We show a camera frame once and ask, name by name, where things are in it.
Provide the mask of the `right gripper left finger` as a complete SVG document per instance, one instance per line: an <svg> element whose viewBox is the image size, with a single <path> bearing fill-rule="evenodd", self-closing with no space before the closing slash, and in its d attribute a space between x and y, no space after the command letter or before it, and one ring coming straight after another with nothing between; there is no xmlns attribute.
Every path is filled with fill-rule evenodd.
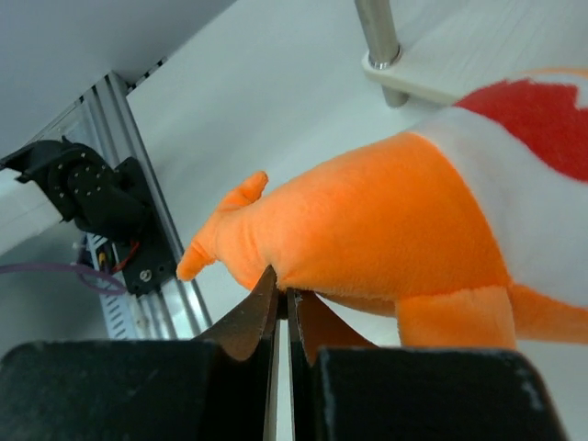
<svg viewBox="0 0 588 441"><path fill-rule="evenodd" d="M189 340L33 342L1 361L4 440L272 440L278 293Z"/></svg>

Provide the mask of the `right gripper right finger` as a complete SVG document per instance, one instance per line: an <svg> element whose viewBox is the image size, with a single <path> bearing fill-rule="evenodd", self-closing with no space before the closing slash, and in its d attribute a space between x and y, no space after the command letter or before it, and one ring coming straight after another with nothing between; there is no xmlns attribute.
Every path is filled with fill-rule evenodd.
<svg viewBox="0 0 588 441"><path fill-rule="evenodd" d="M563 440L544 382L495 349L382 348L315 294L287 295L298 440Z"/></svg>

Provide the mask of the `orange shark plush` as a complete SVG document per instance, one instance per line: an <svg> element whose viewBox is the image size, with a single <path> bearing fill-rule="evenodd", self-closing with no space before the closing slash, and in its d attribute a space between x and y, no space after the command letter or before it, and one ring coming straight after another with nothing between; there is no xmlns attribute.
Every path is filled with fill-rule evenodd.
<svg viewBox="0 0 588 441"><path fill-rule="evenodd" d="M193 237L177 276L272 268L396 319L405 346L587 341L587 72L485 85L266 192L257 172Z"/></svg>

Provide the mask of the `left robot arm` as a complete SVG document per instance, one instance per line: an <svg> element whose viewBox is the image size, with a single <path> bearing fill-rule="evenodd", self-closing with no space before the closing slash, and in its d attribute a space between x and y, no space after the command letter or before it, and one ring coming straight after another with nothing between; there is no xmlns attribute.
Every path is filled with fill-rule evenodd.
<svg viewBox="0 0 588 441"><path fill-rule="evenodd" d="M1 159L1 252L73 221L115 243L142 243L155 217L137 159L111 167L94 149L66 139L32 142Z"/></svg>

